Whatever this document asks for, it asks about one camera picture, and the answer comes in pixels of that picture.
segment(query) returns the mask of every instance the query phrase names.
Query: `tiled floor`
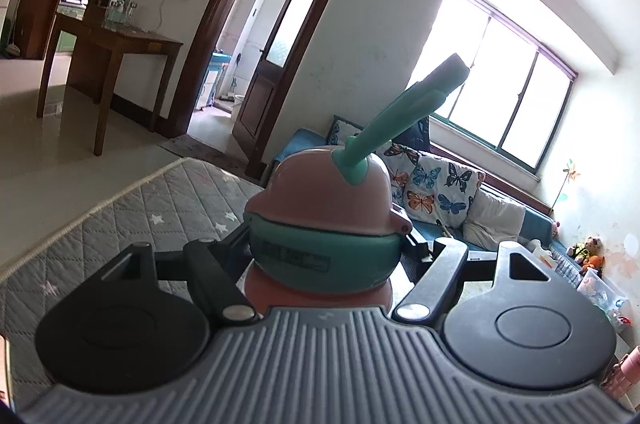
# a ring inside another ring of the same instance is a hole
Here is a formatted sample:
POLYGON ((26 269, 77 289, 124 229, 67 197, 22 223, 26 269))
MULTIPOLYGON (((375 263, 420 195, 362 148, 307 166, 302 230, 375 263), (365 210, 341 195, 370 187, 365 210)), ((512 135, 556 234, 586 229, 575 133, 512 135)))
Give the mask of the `tiled floor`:
POLYGON ((222 153, 247 162, 246 155, 231 135, 233 126, 231 114, 210 106, 193 113, 187 134, 222 153))
MULTIPOLYGON (((63 85, 52 87, 47 102, 63 100, 62 114, 37 119, 42 62, 3 63, 13 65, 0 65, 0 268, 178 158, 156 146, 161 136, 113 111, 104 153, 95 157, 97 107, 91 100, 63 85)), ((56 66, 62 74, 57 82, 64 81, 65 64, 56 58, 53 75, 56 66)))

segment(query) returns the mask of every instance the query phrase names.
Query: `butterfly pillow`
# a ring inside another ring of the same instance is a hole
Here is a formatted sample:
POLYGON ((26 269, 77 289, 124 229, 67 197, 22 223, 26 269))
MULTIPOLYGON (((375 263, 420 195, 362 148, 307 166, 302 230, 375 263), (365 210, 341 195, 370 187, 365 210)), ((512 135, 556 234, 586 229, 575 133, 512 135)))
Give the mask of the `butterfly pillow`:
POLYGON ((404 188, 410 218, 458 229, 484 173, 430 153, 422 153, 404 188))
POLYGON ((404 187, 420 159, 420 152, 389 141, 376 150, 376 155, 382 159, 389 172, 392 200, 399 206, 404 206, 404 187))
POLYGON ((334 115, 334 122, 326 136, 326 143, 329 146, 344 146, 347 137, 357 135, 362 131, 362 127, 353 124, 337 115, 334 115))

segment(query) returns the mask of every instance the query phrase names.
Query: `pink cup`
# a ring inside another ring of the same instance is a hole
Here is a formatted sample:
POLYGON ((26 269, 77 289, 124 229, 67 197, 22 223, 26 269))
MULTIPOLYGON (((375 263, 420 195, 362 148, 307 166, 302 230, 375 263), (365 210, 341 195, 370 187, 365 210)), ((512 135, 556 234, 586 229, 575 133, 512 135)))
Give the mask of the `pink cup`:
POLYGON ((615 364, 600 387, 611 398, 619 399, 640 381, 640 346, 615 364))

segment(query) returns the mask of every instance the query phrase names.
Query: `table leg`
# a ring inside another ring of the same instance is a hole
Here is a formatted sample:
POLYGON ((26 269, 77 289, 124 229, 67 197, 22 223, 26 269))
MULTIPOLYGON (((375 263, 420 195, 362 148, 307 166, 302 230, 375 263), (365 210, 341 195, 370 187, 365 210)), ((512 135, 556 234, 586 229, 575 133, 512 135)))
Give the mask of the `table leg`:
POLYGON ((122 63, 122 52, 119 50, 111 51, 109 66, 104 77, 102 85, 102 99, 100 100, 100 112, 98 113, 98 126, 95 129, 94 155, 102 155, 102 146, 104 145, 104 132, 107 130, 107 119, 109 118, 109 110, 111 109, 111 98, 113 97, 113 89, 116 86, 116 79, 120 71, 122 63))
POLYGON ((51 67, 53 66, 53 56, 56 55, 56 47, 58 46, 58 38, 60 38, 60 27, 58 22, 53 24, 49 44, 44 56, 44 67, 42 68, 42 77, 40 78, 40 92, 38 93, 38 109, 36 117, 42 118, 44 115, 44 103, 47 100, 47 88, 49 87, 49 78, 51 75, 51 67))
POLYGON ((166 88, 169 85, 169 79, 171 79, 171 73, 174 71, 175 60, 178 57, 178 51, 172 50, 170 54, 167 54, 166 61, 164 62, 164 70, 162 71, 162 76, 160 77, 160 84, 158 85, 158 93, 156 94, 156 104, 154 104, 154 110, 151 113, 151 121, 149 122, 149 131, 154 132, 156 130, 156 122, 158 121, 158 117, 160 115, 160 110, 162 109, 162 104, 164 103, 164 94, 166 93, 166 88))

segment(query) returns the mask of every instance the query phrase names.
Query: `orange stuffed toy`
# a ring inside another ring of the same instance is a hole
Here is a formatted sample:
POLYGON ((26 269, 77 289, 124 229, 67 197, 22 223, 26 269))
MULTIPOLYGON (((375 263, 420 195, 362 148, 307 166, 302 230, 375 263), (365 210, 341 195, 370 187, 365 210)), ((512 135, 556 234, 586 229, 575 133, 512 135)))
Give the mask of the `orange stuffed toy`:
POLYGON ((595 269, 598 273, 598 277, 602 275, 602 266, 604 265, 604 257, 593 255, 590 256, 588 260, 584 260, 582 264, 582 269, 580 270, 580 274, 583 276, 587 273, 589 269, 595 269))

